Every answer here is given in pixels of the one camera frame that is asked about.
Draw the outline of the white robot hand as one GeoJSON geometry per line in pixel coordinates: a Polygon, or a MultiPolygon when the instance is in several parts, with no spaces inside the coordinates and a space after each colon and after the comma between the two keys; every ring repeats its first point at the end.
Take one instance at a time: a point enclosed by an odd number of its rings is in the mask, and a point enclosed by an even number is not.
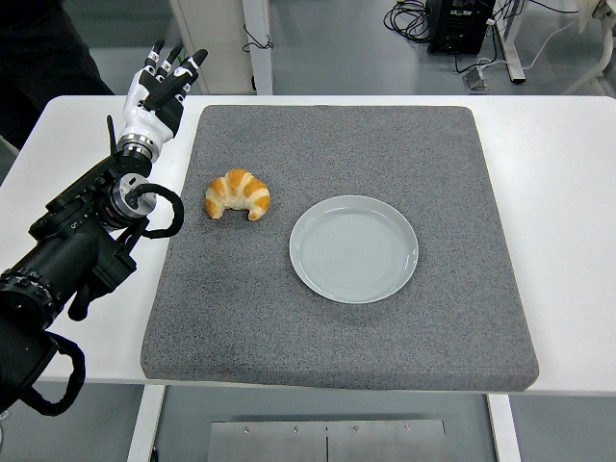
{"type": "Polygon", "coordinates": [[[120,135],[144,137],[157,147],[177,134],[184,100],[208,57],[206,49],[199,49],[174,67],[182,45],[175,46],[161,59],[164,44],[158,40],[152,46],[131,82],[123,109],[126,125],[120,135]]]}

